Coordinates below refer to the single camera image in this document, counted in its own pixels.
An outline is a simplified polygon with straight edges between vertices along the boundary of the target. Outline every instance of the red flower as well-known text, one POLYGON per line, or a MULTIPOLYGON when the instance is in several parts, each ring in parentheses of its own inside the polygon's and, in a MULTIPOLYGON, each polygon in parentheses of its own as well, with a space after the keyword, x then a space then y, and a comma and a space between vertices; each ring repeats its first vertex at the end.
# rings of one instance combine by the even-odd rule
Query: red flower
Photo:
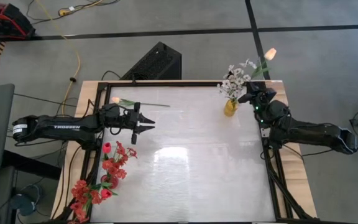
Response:
POLYGON ((100 204, 102 202, 97 190, 92 190, 89 194, 92 196, 92 204, 100 204))
POLYGON ((90 193, 89 193, 92 197, 97 197, 99 196, 99 192, 97 190, 92 190, 90 193))
POLYGON ((120 160, 117 161, 117 164, 118 164, 119 166, 123 166, 123 165, 125 164, 125 162, 122 161, 122 159, 120 159, 120 160))
POLYGON ((117 171, 118 171, 118 169, 115 168, 114 166, 108 170, 110 175, 116 175, 117 171))
POLYGON ((86 202, 88 202, 88 197, 85 197, 85 196, 80 196, 80 197, 77 197, 76 199, 82 205, 84 205, 86 202))
POLYGON ((137 156, 136 156, 137 152, 132 148, 128 148, 128 150, 129 150, 129 155, 133 156, 137 159, 137 156))
POLYGON ((117 148, 117 153, 120 155, 125 155, 125 149, 124 147, 118 147, 117 148))
POLYGON ((103 146, 103 152, 106 153, 106 154, 111 152, 110 142, 107 142, 106 144, 104 144, 104 146, 103 146))
POLYGON ((121 160, 124 162, 128 161, 128 155, 127 154, 122 155, 121 160))
POLYGON ((102 195, 102 200, 106 200, 107 198, 112 196, 112 192, 109 191, 108 189, 103 189, 101 191, 101 195, 102 195))
POLYGON ((108 170, 108 169, 110 169, 110 168, 112 168, 112 167, 113 167, 113 164, 112 164, 111 161, 109 161, 109 160, 103 161, 103 163, 102 163, 102 168, 103 168, 104 170, 108 170))
POLYGON ((118 178, 124 179, 126 175, 127 175, 127 172, 125 172, 125 170, 123 170, 123 169, 118 170, 118 172, 117 172, 118 178))
POLYGON ((113 166, 114 166, 116 169, 119 169, 120 164, 119 164, 118 162, 115 162, 115 163, 113 163, 113 166))
POLYGON ((82 209, 77 209, 74 211, 75 215, 77 216, 77 219, 80 221, 80 223, 84 223, 89 220, 89 218, 86 217, 86 213, 82 209))
POLYGON ((73 211, 75 211, 75 210, 78 210, 78 209, 82 209, 82 204, 80 203, 80 202, 75 202, 74 204, 72 204, 71 206, 70 206, 70 208, 73 210, 73 211))
POLYGON ((101 202, 102 202, 102 199, 99 196, 94 197, 92 199, 92 204, 98 204, 99 205, 101 202))
POLYGON ((82 188, 86 187, 86 181, 79 180, 79 181, 77 181, 77 184, 74 187, 77 189, 82 189, 82 188))

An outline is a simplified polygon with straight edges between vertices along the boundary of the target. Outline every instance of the gray floor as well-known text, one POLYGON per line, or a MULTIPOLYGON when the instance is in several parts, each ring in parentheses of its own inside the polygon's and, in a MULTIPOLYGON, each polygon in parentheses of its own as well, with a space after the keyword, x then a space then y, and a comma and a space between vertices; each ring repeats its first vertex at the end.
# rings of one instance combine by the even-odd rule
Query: gray floor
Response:
MULTIPOLYGON (((25 12, 30 0, 12 2, 25 12)), ((74 1, 42 2, 56 16, 58 9, 74 1)), ((258 27, 358 24, 356 0, 252 0, 252 7, 258 27)), ((30 15, 44 17, 36 4, 30 15)), ((237 0, 122 0, 57 22, 64 34, 250 27, 246 5, 237 0)), ((49 22, 35 28, 39 35, 58 34, 49 22)), ((358 30, 266 32, 260 33, 260 39, 265 50, 278 50, 269 63, 270 76, 284 80, 293 116, 349 128, 348 120, 358 110, 358 30)), ((229 64, 257 58, 251 33, 74 40, 83 68, 70 96, 78 96, 81 81, 99 80, 106 70, 126 73, 158 41, 183 54, 183 79, 221 78, 229 64)), ((8 42, 0 60, 0 84, 13 83, 17 93, 62 101, 75 69, 75 54, 63 40, 8 42)), ((15 96, 11 120, 28 114, 55 114, 56 109, 56 105, 15 96)), ((23 148, 14 148, 13 142, 7 144, 7 149, 31 157, 59 147, 59 143, 23 148)), ((324 149, 301 147, 304 154, 324 149)), ((358 223, 358 153, 345 156, 329 152, 305 160, 318 216, 358 223)), ((42 183, 51 187, 57 184, 42 183)), ((43 212, 48 213, 49 204, 43 203, 43 212)), ((41 219, 34 215, 27 221, 41 219)))

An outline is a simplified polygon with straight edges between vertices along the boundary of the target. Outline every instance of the white flower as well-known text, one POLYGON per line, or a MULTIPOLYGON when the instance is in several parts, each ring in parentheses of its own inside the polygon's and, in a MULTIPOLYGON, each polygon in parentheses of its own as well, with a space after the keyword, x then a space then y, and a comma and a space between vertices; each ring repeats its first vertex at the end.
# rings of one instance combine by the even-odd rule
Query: white flower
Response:
POLYGON ((270 50, 268 50, 268 51, 266 52, 265 58, 266 58, 267 60, 271 60, 271 59, 274 58, 274 56, 276 55, 276 53, 277 53, 276 49, 272 48, 272 49, 270 49, 270 50))
POLYGON ((223 80, 222 82, 222 88, 227 88, 227 86, 230 85, 230 81, 229 80, 223 80))
POLYGON ((236 69, 234 69, 234 71, 233 71, 234 75, 238 75, 238 74, 240 74, 241 72, 244 73, 244 71, 242 71, 241 68, 236 68, 236 69))
POLYGON ((111 101, 113 102, 113 103, 119 103, 119 97, 112 97, 111 98, 111 101))
POLYGON ((248 65, 248 61, 249 61, 249 58, 246 60, 245 63, 239 63, 239 65, 242 66, 242 67, 244 67, 244 68, 246 68, 247 65, 248 65))
POLYGON ((241 85, 244 83, 244 79, 242 79, 242 78, 236 78, 236 80, 235 80, 234 83, 237 84, 237 85, 239 85, 239 86, 241 86, 241 85))
POLYGON ((251 77, 249 75, 244 75, 242 78, 247 82, 251 80, 251 77))
POLYGON ((257 66, 256 66, 256 64, 254 62, 248 61, 248 64, 254 69, 257 68, 257 66))

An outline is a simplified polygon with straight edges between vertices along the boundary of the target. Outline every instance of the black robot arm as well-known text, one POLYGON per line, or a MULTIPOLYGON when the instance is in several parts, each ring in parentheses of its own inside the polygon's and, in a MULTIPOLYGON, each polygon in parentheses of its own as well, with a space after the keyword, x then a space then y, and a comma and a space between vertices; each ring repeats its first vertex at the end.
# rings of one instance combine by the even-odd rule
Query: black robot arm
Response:
POLYGON ((153 126, 139 126, 140 123, 154 124, 145 118, 140 110, 140 103, 135 103, 134 109, 120 108, 115 103, 104 105, 95 114, 74 118, 71 116, 26 116, 13 122, 13 138, 17 143, 29 142, 38 138, 77 141, 85 150, 97 150, 95 134, 104 128, 131 129, 132 144, 136 144, 136 134, 154 128, 153 126))
POLYGON ((255 119, 264 128, 270 128, 268 140, 272 148, 280 149, 283 144, 295 142, 327 146, 345 154, 357 152, 356 137, 349 130, 330 123, 297 121, 292 118, 287 105, 281 101, 271 101, 275 94, 271 88, 261 90, 249 82, 247 94, 239 98, 239 103, 249 101, 254 107, 255 119))

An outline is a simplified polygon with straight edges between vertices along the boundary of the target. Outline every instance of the white table surface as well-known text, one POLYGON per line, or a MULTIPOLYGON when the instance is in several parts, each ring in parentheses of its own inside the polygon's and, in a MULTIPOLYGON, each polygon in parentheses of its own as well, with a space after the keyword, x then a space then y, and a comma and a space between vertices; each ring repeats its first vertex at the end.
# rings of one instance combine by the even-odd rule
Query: white table surface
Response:
MULTIPOLYGON (((275 221, 250 104, 228 118, 216 87, 113 87, 111 96, 171 107, 140 107, 156 128, 135 146, 132 131, 105 131, 104 142, 133 147, 138 159, 123 167, 119 195, 93 207, 92 222, 275 221)), ((100 165, 98 182, 105 173, 100 165)))

